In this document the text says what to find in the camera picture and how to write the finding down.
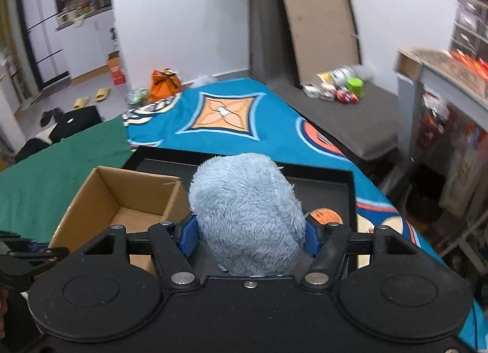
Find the orange round object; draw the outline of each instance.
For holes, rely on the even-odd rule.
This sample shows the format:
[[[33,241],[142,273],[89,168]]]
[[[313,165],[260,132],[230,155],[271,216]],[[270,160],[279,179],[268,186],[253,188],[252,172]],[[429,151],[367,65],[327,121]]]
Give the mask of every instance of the orange round object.
[[[310,215],[322,225],[328,224],[329,222],[343,224],[341,216],[331,209],[316,209]]]

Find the plastic bottle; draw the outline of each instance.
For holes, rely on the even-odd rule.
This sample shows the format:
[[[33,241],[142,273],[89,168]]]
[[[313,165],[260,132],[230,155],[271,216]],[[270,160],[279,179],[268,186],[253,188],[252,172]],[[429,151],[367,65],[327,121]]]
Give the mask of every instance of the plastic bottle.
[[[373,77],[373,69],[369,66],[344,66],[332,71],[317,74],[312,83],[321,85],[322,82],[332,83],[335,86],[345,86],[350,78],[359,78],[367,81]]]

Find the hand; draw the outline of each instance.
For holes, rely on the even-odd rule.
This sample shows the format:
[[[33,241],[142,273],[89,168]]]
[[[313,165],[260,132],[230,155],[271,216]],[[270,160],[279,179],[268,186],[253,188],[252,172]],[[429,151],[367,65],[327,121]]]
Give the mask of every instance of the hand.
[[[7,296],[8,290],[0,288],[0,339],[5,338],[5,325],[3,323],[3,315],[7,313]]]

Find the slipper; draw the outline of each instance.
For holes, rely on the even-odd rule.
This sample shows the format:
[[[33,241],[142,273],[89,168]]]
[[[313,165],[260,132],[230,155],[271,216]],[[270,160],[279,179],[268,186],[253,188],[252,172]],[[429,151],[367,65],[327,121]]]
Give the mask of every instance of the slipper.
[[[101,89],[98,89],[97,95],[95,96],[95,101],[99,103],[100,101],[105,100],[110,94],[110,90],[111,89],[109,87],[102,87]]]
[[[79,108],[83,108],[85,105],[88,104],[88,102],[90,101],[90,97],[82,97],[82,98],[79,98],[75,101],[75,104],[73,106],[73,109],[79,109]]]
[[[52,117],[53,117],[52,110],[43,112],[41,116],[41,127],[46,127],[51,121]]]
[[[64,111],[61,108],[53,109],[53,117],[56,123],[59,123],[59,119],[64,115]]]

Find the cardboard box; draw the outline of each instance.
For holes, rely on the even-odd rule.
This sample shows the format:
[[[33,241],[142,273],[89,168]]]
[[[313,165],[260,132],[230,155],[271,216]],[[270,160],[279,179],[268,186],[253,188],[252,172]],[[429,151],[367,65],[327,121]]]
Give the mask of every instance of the cardboard box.
[[[117,86],[118,84],[125,83],[125,76],[120,67],[119,52],[112,52],[108,55],[107,65],[114,85]]]
[[[158,222],[179,222],[189,213],[188,195],[178,177],[99,166],[73,198],[49,246],[74,252],[111,225],[124,225],[128,233],[144,232]],[[154,273],[148,255],[131,255],[130,262]]]

